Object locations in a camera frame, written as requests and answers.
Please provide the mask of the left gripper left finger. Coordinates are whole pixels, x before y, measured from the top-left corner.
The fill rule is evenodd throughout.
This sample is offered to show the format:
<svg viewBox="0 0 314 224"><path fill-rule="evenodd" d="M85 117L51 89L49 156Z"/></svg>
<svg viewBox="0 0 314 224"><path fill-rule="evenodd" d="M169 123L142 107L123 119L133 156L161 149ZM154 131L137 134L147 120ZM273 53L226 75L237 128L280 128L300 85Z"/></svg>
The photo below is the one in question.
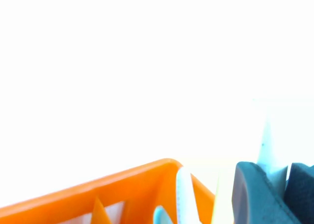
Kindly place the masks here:
<svg viewBox="0 0 314 224"><path fill-rule="evenodd" d="M273 188L266 173L252 162L238 162L232 193L235 224L299 224Z"/></svg>

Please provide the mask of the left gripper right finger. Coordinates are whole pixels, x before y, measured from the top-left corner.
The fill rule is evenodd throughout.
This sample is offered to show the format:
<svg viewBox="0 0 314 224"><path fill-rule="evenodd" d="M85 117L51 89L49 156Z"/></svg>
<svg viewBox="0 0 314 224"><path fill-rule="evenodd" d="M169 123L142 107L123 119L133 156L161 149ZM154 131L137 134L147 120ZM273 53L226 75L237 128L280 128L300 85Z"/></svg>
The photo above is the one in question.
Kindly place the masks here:
<svg viewBox="0 0 314 224"><path fill-rule="evenodd" d="M303 224L314 222L314 168L292 163L284 201Z"/></svg>

